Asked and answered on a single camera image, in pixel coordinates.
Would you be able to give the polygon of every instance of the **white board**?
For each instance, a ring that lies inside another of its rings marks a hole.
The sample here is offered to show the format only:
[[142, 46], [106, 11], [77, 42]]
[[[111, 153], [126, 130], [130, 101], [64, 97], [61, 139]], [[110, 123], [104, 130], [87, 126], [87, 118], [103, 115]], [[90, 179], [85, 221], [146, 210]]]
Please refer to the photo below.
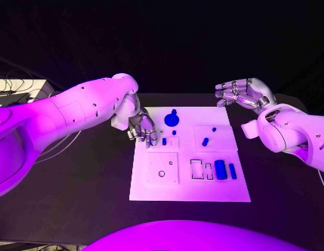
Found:
[[[163, 122], [172, 109], [179, 117], [175, 127]], [[135, 144], [129, 200], [250, 202], [224, 107], [146, 107], [146, 110], [156, 124], [158, 145], [146, 149], [145, 142]], [[217, 179], [215, 160], [226, 162], [224, 180]], [[228, 164], [234, 165], [237, 179], [231, 179]]]

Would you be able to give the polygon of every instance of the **blue object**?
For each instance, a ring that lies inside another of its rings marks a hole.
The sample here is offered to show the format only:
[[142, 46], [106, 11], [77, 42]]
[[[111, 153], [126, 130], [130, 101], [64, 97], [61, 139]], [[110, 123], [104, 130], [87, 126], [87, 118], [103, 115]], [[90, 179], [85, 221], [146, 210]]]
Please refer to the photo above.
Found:
[[172, 113], [168, 114], [163, 118], [163, 122], [169, 127], [175, 127], [179, 123], [179, 118], [176, 116], [176, 110], [172, 110]]
[[217, 179], [227, 179], [224, 161], [221, 160], [214, 161], [214, 169], [215, 169]]
[[234, 170], [233, 164], [228, 164], [228, 167], [230, 167], [230, 172], [231, 172], [231, 179], [237, 179], [236, 170]]
[[202, 145], [202, 146], [207, 146], [207, 143], [208, 143], [208, 138], [205, 138], [205, 139], [202, 140], [201, 145]]

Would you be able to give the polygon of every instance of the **black table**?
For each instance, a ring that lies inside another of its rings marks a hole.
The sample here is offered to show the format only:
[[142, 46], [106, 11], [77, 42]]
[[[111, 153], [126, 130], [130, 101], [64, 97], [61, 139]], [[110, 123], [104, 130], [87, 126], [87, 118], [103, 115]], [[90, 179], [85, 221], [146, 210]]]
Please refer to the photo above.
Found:
[[[214, 106], [211, 94], [139, 94], [143, 106]], [[296, 98], [278, 101], [305, 110]], [[256, 118], [227, 107], [252, 203], [129, 201], [135, 143], [110, 121], [84, 130], [69, 148], [36, 164], [0, 197], [0, 240], [90, 244], [114, 231], [161, 220], [217, 222], [324, 250], [324, 188], [317, 170], [246, 139]]]

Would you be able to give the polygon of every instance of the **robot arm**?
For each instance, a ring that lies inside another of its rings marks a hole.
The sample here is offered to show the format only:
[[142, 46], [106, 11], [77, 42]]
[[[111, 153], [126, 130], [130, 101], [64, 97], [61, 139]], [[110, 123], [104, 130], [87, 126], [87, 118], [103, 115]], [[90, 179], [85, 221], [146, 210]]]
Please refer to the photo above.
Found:
[[246, 138], [260, 137], [273, 152], [293, 154], [324, 172], [324, 116], [312, 116], [286, 104], [278, 104], [275, 96], [256, 79], [241, 79], [215, 86], [217, 106], [239, 103], [259, 115], [241, 125]]
[[137, 83], [116, 74], [29, 104], [0, 107], [0, 195], [20, 182], [49, 144], [111, 118], [129, 138], [156, 143], [155, 124], [140, 108]]

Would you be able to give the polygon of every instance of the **blue shape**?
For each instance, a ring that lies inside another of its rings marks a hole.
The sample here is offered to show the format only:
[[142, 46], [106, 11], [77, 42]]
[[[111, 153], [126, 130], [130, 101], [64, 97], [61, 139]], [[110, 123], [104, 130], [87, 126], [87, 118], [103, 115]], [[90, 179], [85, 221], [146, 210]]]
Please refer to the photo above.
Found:
[[214, 161], [214, 169], [215, 169], [217, 179], [227, 179], [224, 161], [221, 160]]
[[172, 110], [172, 113], [168, 114], [163, 118], [163, 122], [169, 127], [175, 127], [179, 123], [179, 118], [176, 116], [176, 110]]
[[202, 140], [201, 145], [202, 145], [202, 146], [207, 146], [207, 143], [208, 143], [208, 138], [205, 138], [205, 139]]
[[230, 171], [231, 171], [231, 179], [237, 179], [236, 170], [234, 170], [233, 164], [228, 164], [228, 167], [230, 167]]

